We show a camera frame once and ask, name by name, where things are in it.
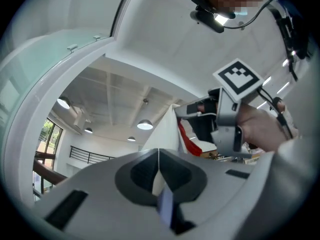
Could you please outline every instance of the glass panel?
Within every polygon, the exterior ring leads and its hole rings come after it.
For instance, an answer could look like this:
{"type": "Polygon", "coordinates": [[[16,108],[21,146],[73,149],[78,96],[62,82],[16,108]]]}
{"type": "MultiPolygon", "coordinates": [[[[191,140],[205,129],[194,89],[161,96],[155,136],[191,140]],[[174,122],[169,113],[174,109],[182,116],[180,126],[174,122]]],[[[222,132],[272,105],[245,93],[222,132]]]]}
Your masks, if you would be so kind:
{"type": "Polygon", "coordinates": [[[43,189],[44,189],[44,193],[49,192],[52,189],[52,183],[50,183],[47,180],[43,180],[43,189]]]}
{"type": "Polygon", "coordinates": [[[52,33],[23,49],[0,68],[0,150],[20,104],[36,82],[71,54],[68,46],[77,44],[78,49],[82,48],[95,42],[93,36],[97,34],[81,29],[52,33]]]}
{"type": "Polygon", "coordinates": [[[26,0],[3,35],[0,61],[27,40],[62,30],[88,30],[109,37],[121,0],[26,0]]]}
{"type": "Polygon", "coordinates": [[[56,153],[56,147],[58,146],[58,138],[61,133],[62,129],[55,125],[51,134],[51,138],[49,140],[49,145],[46,150],[48,154],[55,154],[56,153]]]}
{"type": "Polygon", "coordinates": [[[39,198],[39,197],[37,197],[35,194],[33,194],[33,197],[34,197],[34,201],[35,201],[35,202],[37,202],[37,201],[39,201],[39,200],[40,200],[40,198],[39,198]]]}
{"type": "Polygon", "coordinates": [[[48,137],[49,137],[49,133],[51,131],[51,128],[54,126],[54,123],[51,122],[50,120],[45,120],[39,139],[38,139],[38,147],[37,150],[38,152],[46,152],[46,145],[48,142],[48,137]]]}
{"type": "Polygon", "coordinates": [[[45,165],[46,167],[48,167],[48,168],[50,168],[50,169],[53,170],[53,167],[52,167],[52,165],[53,165],[53,160],[52,160],[52,159],[45,159],[45,160],[44,160],[44,165],[45,165]]]}
{"type": "Polygon", "coordinates": [[[33,171],[33,185],[34,189],[41,193],[41,176],[33,171]]]}

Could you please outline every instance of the balcony railing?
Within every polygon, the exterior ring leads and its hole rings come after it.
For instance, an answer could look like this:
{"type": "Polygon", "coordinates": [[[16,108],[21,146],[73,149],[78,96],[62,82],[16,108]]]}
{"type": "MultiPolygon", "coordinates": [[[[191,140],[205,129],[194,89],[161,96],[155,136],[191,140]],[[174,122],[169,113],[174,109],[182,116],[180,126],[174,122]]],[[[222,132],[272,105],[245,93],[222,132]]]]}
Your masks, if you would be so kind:
{"type": "Polygon", "coordinates": [[[71,146],[70,156],[71,158],[80,160],[87,164],[96,164],[99,162],[107,161],[110,159],[114,159],[113,156],[96,154],[89,151],[85,151],[83,149],[77,148],[75,146],[71,146]]]}

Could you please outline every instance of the ceiling light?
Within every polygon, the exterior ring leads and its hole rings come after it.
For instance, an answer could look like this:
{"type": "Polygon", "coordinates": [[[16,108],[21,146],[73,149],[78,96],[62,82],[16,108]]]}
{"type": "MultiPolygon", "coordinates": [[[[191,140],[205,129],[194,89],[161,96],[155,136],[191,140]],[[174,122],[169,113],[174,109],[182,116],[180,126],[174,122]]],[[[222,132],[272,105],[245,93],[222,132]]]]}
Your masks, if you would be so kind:
{"type": "Polygon", "coordinates": [[[270,80],[271,80],[271,76],[269,76],[268,79],[263,82],[262,86],[265,86],[270,80]]]}
{"type": "Polygon", "coordinates": [[[228,18],[218,14],[217,17],[215,17],[215,20],[223,26],[227,22],[228,18]]]}
{"type": "Polygon", "coordinates": [[[86,128],[84,131],[87,132],[88,134],[92,134],[93,133],[93,131],[92,131],[92,129],[90,127],[86,128]]]}
{"type": "Polygon", "coordinates": [[[264,103],[262,103],[260,106],[258,106],[256,109],[260,109],[264,104],[266,104],[267,102],[265,101],[264,103]]]}
{"type": "Polygon", "coordinates": [[[289,60],[286,59],[286,60],[282,63],[282,67],[285,67],[285,66],[288,65],[288,64],[289,64],[289,60]]]}
{"type": "Polygon", "coordinates": [[[128,141],[130,141],[130,142],[135,142],[136,139],[135,139],[135,137],[129,137],[129,138],[128,138],[128,141]]]}
{"type": "Polygon", "coordinates": [[[138,123],[137,127],[142,130],[151,130],[154,126],[149,120],[144,119],[138,123]]]}
{"type": "Polygon", "coordinates": [[[70,109],[70,101],[68,100],[67,97],[64,96],[60,96],[57,100],[56,100],[59,105],[65,109],[70,109]]]}
{"type": "Polygon", "coordinates": [[[276,94],[280,93],[280,92],[281,92],[284,88],[286,88],[288,85],[289,85],[289,82],[287,82],[280,90],[278,90],[278,92],[277,92],[276,94]]]}

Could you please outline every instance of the white wall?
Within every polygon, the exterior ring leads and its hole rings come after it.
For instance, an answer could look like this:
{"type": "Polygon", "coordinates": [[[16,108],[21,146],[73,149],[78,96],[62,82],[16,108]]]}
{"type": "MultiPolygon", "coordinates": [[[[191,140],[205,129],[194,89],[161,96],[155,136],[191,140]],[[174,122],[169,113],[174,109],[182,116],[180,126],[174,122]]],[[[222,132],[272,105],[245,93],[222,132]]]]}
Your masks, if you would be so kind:
{"type": "Polygon", "coordinates": [[[69,129],[63,132],[55,155],[54,170],[66,177],[71,177],[89,164],[70,156],[71,146],[110,157],[121,157],[139,151],[139,144],[118,141],[84,133],[75,134],[69,129]]]}
{"type": "Polygon", "coordinates": [[[72,146],[110,157],[121,157],[127,154],[137,152],[139,144],[125,141],[102,138],[90,134],[75,135],[72,140],[72,146]]]}
{"type": "Polygon", "coordinates": [[[67,161],[69,159],[71,145],[76,134],[64,128],[55,154],[54,170],[64,176],[69,176],[67,161]]]}

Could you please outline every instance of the window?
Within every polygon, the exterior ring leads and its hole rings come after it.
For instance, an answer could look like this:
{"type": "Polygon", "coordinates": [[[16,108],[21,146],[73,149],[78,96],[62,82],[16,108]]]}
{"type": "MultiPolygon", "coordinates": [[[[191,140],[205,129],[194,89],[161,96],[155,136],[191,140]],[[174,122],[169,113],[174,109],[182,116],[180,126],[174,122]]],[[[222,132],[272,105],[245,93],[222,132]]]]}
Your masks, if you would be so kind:
{"type": "Polygon", "coordinates": [[[48,118],[44,121],[39,139],[38,147],[36,149],[36,158],[41,159],[42,163],[53,169],[55,155],[59,144],[59,139],[62,133],[62,129],[53,123],[48,118]],[[52,158],[48,158],[45,155],[53,155],[52,158]]]}
{"type": "MultiPolygon", "coordinates": [[[[35,151],[35,158],[53,170],[54,162],[56,158],[57,147],[59,139],[62,133],[62,129],[48,118],[44,121],[39,139],[37,149],[35,151]]],[[[49,192],[53,185],[43,177],[39,176],[33,171],[33,195],[34,201],[38,201],[39,197],[35,192],[45,194],[49,192]]]]}

